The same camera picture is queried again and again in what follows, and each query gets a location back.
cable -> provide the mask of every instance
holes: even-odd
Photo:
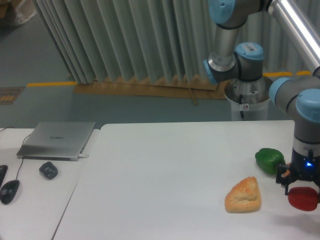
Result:
[[[22,142],[21,147],[24,145],[25,140],[26,140],[30,135],[31,135],[31,134],[29,134],[28,136],[26,136],[26,137],[24,138],[24,140],[23,140],[23,142]],[[22,157],[22,161],[21,161],[20,167],[19,167],[19,169],[18,169],[18,172],[16,173],[15,180],[17,180],[17,179],[18,179],[18,174],[19,174],[20,168],[21,168],[21,166],[22,166],[22,164],[23,164],[23,163],[24,163],[24,158]]]
[[[23,163],[24,163],[24,158],[22,157],[22,161],[21,161],[20,167],[19,167],[19,169],[18,169],[18,172],[16,173],[15,180],[18,179],[18,174],[19,174],[20,168],[21,168],[21,166],[22,166]]]
[[[2,132],[3,130],[6,130],[6,129],[14,129],[14,128],[15,128],[14,126],[7,126],[4,129],[0,130],[0,132]]]

laptop logo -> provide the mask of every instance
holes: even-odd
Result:
[[[50,139],[64,139],[64,136],[51,136]]]

black mouse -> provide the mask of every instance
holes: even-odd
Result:
[[[58,169],[50,161],[42,164],[42,166],[39,168],[39,171],[49,180],[53,179],[58,174]]]
[[[0,189],[0,201],[7,205],[15,198],[20,185],[19,180],[12,180],[5,183]]]

silver laptop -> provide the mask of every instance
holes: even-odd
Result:
[[[40,122],[16,154],[24,159],[77,161],[95,122]]]

bread roll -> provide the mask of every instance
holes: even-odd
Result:
[[[261,195],[257,179],[249,176],[235,185],[224,199],[228,213],[249,213],[259,210]]]

